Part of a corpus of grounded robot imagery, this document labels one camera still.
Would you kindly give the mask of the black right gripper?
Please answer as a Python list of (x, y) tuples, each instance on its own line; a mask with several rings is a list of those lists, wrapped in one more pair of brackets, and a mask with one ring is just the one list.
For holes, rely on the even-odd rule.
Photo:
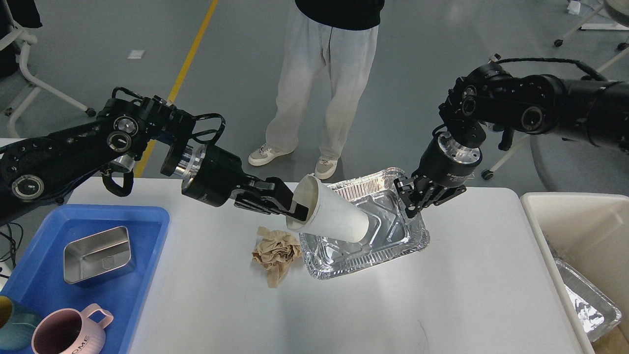
[(450, 133), (433, 136), (412, 177), (395, 179), (396, 193), (413, 219), (423, 209), (438, 206), (464, 193), (463, 184), (482, 161), (483, 134), (470, 134), (459, 143)]

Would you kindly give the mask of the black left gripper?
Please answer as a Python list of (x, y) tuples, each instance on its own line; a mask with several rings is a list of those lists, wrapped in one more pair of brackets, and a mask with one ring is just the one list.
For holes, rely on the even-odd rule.
[[(182, 195), (213, 207), (222, 206), (237, 186), (247, 184), (246, 194), (234, 206), (263, 214), (285, 215), (306, 221), (309, 209), (293, 201), (293, 192), (278, 177), (262, 180), (242, 170), (240, 157), (215, 145), (199, 147), (182, 176)], [(279, 203), (291, 203), (287, 209)]]

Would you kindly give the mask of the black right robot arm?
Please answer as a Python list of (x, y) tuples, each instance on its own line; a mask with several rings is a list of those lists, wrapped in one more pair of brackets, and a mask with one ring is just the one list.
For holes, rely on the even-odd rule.
[(628, 151), (628, 84), (611, 81), (586, 63), (572, 63), (587, 79), (550, 74), (516, 78), (503, 69), (510, 59), (491, 60), (456, 79), (439, 105), (442, 119), (418, 168), (395, 180), (396, 193), (409, 219), (466, 191), (465, 181), (482, 161), (484, 127), (501, 132), (500, 150), (512, 147), (516, 131), (556, 134), (571, 141)]

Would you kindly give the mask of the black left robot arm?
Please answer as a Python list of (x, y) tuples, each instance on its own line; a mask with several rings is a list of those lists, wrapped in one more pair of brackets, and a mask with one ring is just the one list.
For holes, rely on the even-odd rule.
[(182, 178), (182, 195), (213, 207), (233, 199), (245, 210), (305, 221), (310, 209), (281, 179), (244, 173), (240, 158), (216, 145), (225, 127), (220, 114), (192, 115), (116, 87), (96, 121), (1, 148), (1, 224), (62, 204), (96, 172), (112, 194), (130, 195), (134, 164), (151, 140), (170, 147), (160, 171)]

